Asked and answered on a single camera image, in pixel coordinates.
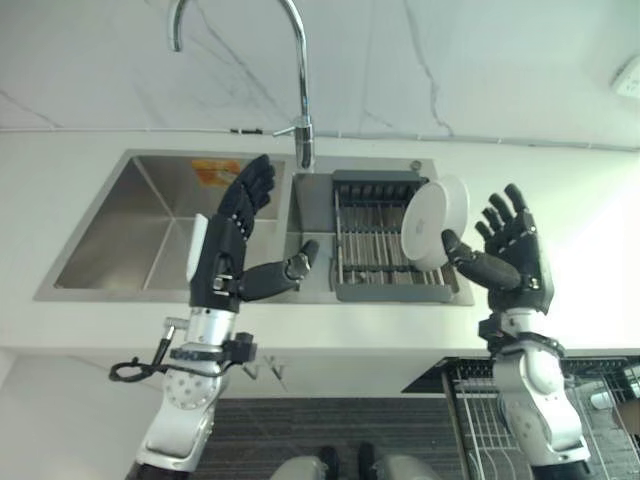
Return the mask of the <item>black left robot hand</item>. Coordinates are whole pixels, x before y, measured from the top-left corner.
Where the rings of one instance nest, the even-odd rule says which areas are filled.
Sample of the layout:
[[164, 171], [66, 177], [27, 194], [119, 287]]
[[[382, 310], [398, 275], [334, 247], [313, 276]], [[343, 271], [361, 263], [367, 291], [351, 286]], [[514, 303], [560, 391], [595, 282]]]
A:
[[293, 290], [310, 273], [319, 251], [315, 240], [287, 259], [245, 267], [255, 217], [274, 186], [275, 169], [260, 155], [227, 187], [215, 213], [195, 217], [186, 267], [192, 309], [237, 313], [241, 303]]

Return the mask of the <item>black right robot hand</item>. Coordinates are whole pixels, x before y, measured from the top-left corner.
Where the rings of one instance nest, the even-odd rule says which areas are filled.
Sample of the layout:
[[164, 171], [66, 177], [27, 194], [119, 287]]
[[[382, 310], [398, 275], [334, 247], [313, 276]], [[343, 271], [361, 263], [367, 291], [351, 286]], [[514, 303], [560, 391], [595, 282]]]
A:
[[521, 190], [510, 183], [502, 196], [492, 194], [482, 215], [475, 224], [484, 241], [482, 250], [470, 247], [451, 229], [441, 232], [449, 263], [487, 290], [492, 311], [523, 308], [546, 314], [555, 292], [551, 268]]

